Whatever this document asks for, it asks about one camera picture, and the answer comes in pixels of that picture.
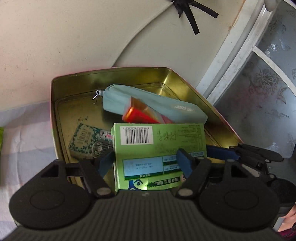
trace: light blue pencil case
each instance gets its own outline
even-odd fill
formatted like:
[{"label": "light blue pencil case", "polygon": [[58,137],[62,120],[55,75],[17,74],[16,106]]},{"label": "light blue pencil case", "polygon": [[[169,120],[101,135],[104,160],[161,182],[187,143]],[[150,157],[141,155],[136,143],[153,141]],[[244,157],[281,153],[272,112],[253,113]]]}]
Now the light blue pencil case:
[{"label": "light blue pencil case", "polygon": [[125,85],[111,85],[105,89],[103,108],[106,111],[123,115],[131,96],[141,100],[175,123],[204,124],[207,121],[207,115],[197,105]]}]

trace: red package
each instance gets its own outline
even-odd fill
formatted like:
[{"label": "red package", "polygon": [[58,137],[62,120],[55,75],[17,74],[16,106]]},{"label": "red package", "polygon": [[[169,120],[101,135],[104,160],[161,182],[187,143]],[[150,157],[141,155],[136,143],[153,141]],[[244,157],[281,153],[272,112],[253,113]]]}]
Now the red package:
[{"label": "red package", "polygon": [[122,120],[127,123],[143,124],[173,123],[169,118],[133,97],[131,97],[129,105],[126,106]]}]

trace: white wall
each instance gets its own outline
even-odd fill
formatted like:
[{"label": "white wall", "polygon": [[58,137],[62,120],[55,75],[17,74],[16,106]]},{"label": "white wall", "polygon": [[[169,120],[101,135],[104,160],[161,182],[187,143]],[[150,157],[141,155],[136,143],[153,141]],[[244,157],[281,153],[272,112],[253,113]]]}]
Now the white wall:
[{"label": "white wall", "polygon": [[[200,32],[170,7],[127,47],[117,66],[159,65],[196,86],[243,0],[202,0]],[[166,0],[0,0],[0,110],[49,99],[59,75],[113,66],[130,39],[170,5]]]}]

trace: ribbed black surface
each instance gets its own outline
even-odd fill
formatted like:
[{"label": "ribbed black surface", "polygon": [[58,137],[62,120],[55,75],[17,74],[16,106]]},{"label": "ribbed black surface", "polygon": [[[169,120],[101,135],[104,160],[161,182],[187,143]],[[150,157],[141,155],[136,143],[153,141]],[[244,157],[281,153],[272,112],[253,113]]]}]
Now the ribbed black surface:
[{"label": "ribbed black surface", "polygon": [[193,202],[179,200],[169,191],[124,191],[98,200],[91,212],[55,231],[17,228],[5,241],[276,241],[271,229],[238,233],[207,221]]}]

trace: glass panel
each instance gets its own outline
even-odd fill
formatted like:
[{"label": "glass panel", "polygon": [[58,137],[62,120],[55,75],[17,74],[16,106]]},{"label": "glass panel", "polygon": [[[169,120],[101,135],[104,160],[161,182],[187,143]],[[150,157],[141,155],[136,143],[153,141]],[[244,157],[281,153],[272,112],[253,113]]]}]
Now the glass panel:
[{"label": "glass panel", "polygon": [[296,142],[296,97],[252,52],[215,107],[246,143],[289,158]]},{"label": "glass panel", "polygon": [[296,85],[296,9],[281,1],[257,47]]}]

